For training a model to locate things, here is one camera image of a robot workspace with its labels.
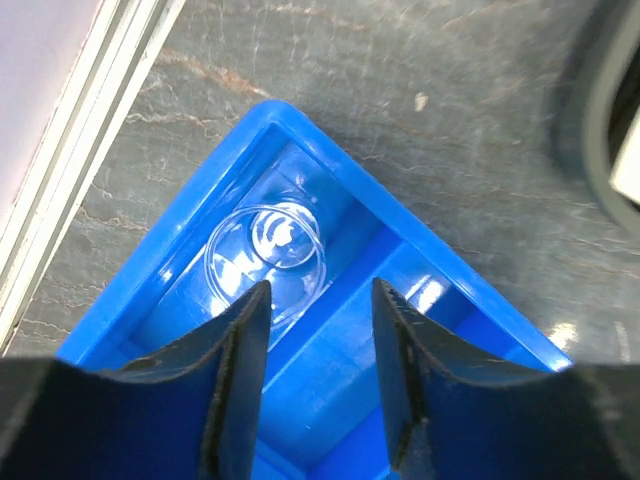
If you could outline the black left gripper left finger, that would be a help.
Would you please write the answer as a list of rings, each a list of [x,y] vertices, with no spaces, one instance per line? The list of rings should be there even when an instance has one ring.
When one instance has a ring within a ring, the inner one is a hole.
[[[247,479],[271,323],[262,281],[221,315],[118,370],[1,363],[5,479]]]

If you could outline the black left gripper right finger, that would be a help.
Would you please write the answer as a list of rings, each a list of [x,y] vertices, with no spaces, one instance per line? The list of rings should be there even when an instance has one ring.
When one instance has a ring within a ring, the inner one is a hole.
[[[376,279],[389,461],[404,479],[635,479],[639,368],[546,373],[463,340]]]

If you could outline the small glass beaker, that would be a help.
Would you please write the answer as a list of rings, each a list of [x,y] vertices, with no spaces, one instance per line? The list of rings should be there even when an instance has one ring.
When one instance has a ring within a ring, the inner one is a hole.
[[[207,283],[229,305],[253,285],[271,285],[272,327],[297,321],[326,278],[319,224],[292,200],[234,210],[212,232],[204,250]]]

